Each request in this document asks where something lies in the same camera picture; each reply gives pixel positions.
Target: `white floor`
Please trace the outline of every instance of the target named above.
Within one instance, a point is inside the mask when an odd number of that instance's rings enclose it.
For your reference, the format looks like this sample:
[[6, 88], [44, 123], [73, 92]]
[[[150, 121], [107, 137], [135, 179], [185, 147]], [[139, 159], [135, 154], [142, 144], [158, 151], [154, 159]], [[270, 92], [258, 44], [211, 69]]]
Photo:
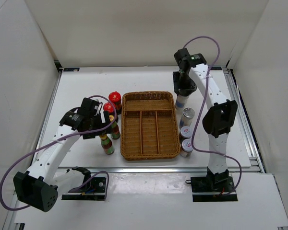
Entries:
[[[172, 72], [177, 71], [176, 67], [120, 67], [120, 68], [80, 68], [79, 72], [63, 72], [56, 97], [53, 103], [47, 128], [42, 140], [42, 145], [50, 142], [55, 133], [59, 121], [71, 108], [81, 105], [84, 97], [92, 95], [103, 95], [107, 97], [110, 92], [118, 91], [122, 96], [127, 92], [136, 91], [169, 91], [176, 95], [173, 88]], [[222, 92], [230, 98], [223, 71], [211, 72]], [[188, 99], [186, 106], [199, 112], [203, 97], [199, 90], [193, 93]], [[208, 136], [201, 123], [195, 137], [196, 146], [200, 149], [208, 149]], [[191, 157], [183, 158], [177, 156], [171, 160], [157, 161], [126, 161], [120, 154], [120, 139], [113, 141], [115, 152], [106, 155], [100, 146], [100, 139], [80, 139], [67, 153], [61, 163], [61, 167], [96, 167], [96, 168], [135, 168], [135, 167], [163, 167], [163, 168], [188, 168], [202, 167], [208, 165], [209, 154], [193, 152]], [[235, 157], [243, 167], [250, 167], [249, 156], [244, 139], [239, 127], [238, 119], [228, 138], [227, 155]], [[236, 163], [228, 160], [229, 167], [236, 167]]]
[[188, 173], [111, 173], [106, 201], [58, 200], [18, 211], [24, 230], [277, 230], [288, 219], [274, 178], [244, 173], [238, 202], [192, 202]]

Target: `red lid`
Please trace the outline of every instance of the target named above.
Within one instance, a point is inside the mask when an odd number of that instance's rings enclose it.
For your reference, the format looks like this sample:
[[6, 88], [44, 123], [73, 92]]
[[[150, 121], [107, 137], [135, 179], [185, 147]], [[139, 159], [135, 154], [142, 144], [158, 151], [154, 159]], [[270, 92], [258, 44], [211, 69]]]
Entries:
[[112, 92], [109, 94], [109, 99], [110, 101], [112, 102], [119, 102], [121, 100], [121, 97], [120, 97], [120, 93], [119, 92]]
[[104, 104], [104, 111], [108, 111], [109, 113], [113, 113], [114, 112], [114, 109], [113, 109], [112, 105], [109, 102]]

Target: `white wall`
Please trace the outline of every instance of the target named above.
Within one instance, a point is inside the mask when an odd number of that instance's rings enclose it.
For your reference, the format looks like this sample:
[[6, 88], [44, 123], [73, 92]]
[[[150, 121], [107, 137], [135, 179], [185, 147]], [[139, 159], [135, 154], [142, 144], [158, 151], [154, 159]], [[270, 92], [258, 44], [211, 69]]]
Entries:
[[234, 73], [288, 215], [288, 0], [269, 1]]
[[[0, 180], [15, 160], [35, 147], [57, 75], [25, 2], [0, 1]], [[23, 171], [27, 163], [17, 170]], [[8, 205], [13, 191], [11, 174], [3, 196]], [[6, 214], [0, 205], [0, 229]]]
[[[175, 65], [191, 38], [234, 64], [268, 0], [26, 0], [64, 67]], [[211, 63], [216, 47], [188, 48]]]

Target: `tray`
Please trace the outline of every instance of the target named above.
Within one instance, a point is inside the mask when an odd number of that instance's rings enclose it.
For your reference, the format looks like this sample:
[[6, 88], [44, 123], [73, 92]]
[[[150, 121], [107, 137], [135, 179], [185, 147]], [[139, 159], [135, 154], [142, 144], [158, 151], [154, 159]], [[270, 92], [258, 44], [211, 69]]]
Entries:
[[171, 93], [130, 92], [123, 95], [120, 152], [128, 161], [170, 159], [179, 154]]

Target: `silver can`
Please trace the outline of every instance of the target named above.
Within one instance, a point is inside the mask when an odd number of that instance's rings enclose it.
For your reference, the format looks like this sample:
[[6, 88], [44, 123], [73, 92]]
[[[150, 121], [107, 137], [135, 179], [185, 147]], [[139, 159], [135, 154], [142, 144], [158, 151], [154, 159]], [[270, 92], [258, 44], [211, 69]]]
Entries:
[[193, 152], [191, 139], [185, 139], [181, 144], [180, 155], [182, 157], [189, 157]]
[[195, 111], [192, 108], [185, 108], [181, 115], [181, 119], [179, 122], [179, 129], [181, 129], [184, 126], [190, 126], [194, 116]]
[[183, 110], [184, 105], [187, 103], [187, 100], [188, 100], [189, 96], [187, 96], [187, 97], [184, 97], [184, 96], [181, 96], [181, 95], [177, 96], [177, 99], [176, 99], [176, 102], [175, 102], [175, 108], [176, 108], [177, 111], [181, 112]]
[[179, 133], [179, 141], [182, 143], [183, 140], [189, 139], [192, 137], [192, 130], [189, 126], [184, 126], [181, 128]]

